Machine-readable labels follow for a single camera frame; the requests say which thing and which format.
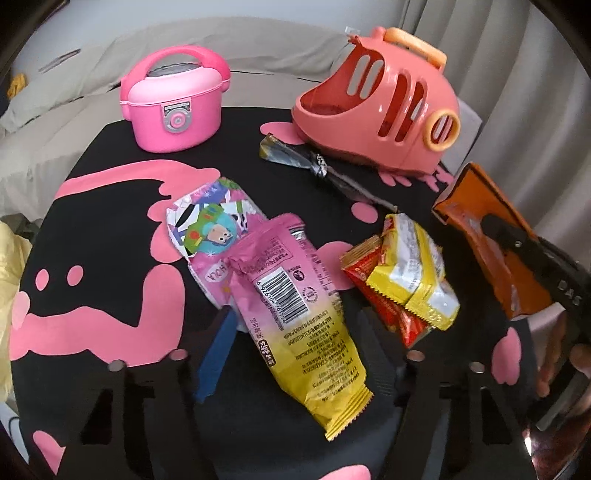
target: yellow snack package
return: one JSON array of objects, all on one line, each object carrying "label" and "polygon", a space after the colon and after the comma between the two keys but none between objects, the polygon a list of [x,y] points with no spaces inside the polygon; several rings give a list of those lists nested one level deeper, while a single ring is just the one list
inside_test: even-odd
[{"label": "yellow snack package", "polygon": [[373,394],[339,293],[301,219],[285,213],[262,223],[225,261],[232,294],[277,383],[334,439]]},{"label": "yellow snack package", "polygon": [[366,283],[435,328],[447,330],[460,304],[445,280],[439,247],[403,213],[386,215],[378,266]]}]

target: orange toy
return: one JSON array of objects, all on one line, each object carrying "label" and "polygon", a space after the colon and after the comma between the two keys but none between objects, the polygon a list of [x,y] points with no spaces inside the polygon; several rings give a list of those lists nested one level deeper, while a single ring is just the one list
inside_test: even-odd
[{"label": "orange toy", "polygon": [[296,100],[301,135],[356,163],[432,174],[460,132],[446,55],[398,28],[349,41],[355,49],[337,72]]}]

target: orange handle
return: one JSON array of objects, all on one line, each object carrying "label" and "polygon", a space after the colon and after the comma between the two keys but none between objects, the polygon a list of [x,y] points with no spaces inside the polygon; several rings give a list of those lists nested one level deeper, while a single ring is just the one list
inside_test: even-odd
[{"label": "orange handle", "polygon": [[447,55],[441,50],[436,49],[431,44],[427,43],[420,38],[411,35],[404,30],[399,28],[389,28],[384,33],[384,41],[389,43],[398,43],[404,47],[408,47],[411,50],[421,54],[427,59],[427,61],[437,68],[440,72],[445,68],[447,63]]}]

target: white curtain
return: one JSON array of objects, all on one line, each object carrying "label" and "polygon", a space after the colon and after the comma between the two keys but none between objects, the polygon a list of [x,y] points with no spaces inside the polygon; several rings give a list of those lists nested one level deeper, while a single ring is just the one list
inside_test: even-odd
[{"label": "white curtain", "polygon": [[528,0],[407,0],[400,25],[447,54],[483,120],[482,165],[539,235],[591,264],[591,81]]}]

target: pink snack package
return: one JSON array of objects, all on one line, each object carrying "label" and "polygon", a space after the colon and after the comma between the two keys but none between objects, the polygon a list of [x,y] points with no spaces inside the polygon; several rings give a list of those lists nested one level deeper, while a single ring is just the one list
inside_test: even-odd
[{"label": "pink snack package", "polygon": [[339,294],[303,222],[292,213],[264,222],[224,260],[232,296],[277,383],[334,439],[373,394]]}]

